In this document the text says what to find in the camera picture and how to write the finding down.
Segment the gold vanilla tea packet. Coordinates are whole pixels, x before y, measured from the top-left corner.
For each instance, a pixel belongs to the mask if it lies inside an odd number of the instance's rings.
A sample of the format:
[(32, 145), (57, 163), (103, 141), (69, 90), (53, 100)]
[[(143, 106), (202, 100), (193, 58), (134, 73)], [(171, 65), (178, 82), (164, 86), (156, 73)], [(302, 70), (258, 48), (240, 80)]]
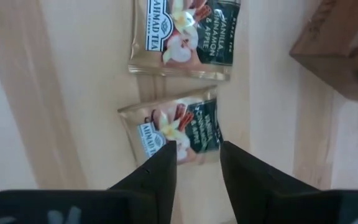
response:
[(218, 88), (207, 86), (118, 111), (138, 165), (170, 141), (177, 164), (216, 160), (223, 143), (218, 121)]
[(128, 69), (229, 80), (242, 0), (132, 0)]

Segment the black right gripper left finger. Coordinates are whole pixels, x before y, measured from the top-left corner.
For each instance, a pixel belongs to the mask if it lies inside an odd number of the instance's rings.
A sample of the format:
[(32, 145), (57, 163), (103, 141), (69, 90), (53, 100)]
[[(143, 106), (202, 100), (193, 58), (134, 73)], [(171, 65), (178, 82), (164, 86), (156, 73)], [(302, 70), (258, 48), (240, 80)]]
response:
[(110, 224), (170, 224), (177, 184), (177, 144), (170, 141), (109, 189), (114, 192)]

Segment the wooden tea box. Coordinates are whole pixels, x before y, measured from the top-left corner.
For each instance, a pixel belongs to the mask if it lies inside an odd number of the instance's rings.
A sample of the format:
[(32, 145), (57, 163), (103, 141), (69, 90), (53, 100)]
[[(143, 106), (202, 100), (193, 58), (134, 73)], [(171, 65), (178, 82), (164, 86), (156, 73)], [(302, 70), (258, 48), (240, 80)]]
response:
[(322, 0), (290, 56), (344, 97), (358, 101), (358, 0)]

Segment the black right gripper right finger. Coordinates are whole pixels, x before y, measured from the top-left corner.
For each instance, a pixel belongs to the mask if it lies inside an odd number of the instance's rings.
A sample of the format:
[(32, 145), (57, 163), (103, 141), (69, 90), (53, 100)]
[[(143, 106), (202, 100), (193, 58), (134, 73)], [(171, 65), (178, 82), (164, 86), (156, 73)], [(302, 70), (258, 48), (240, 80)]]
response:
[(276, 196), (318, 191), (229, 141), (221, 146), (220, 163), (238, 224), (266, 224)]

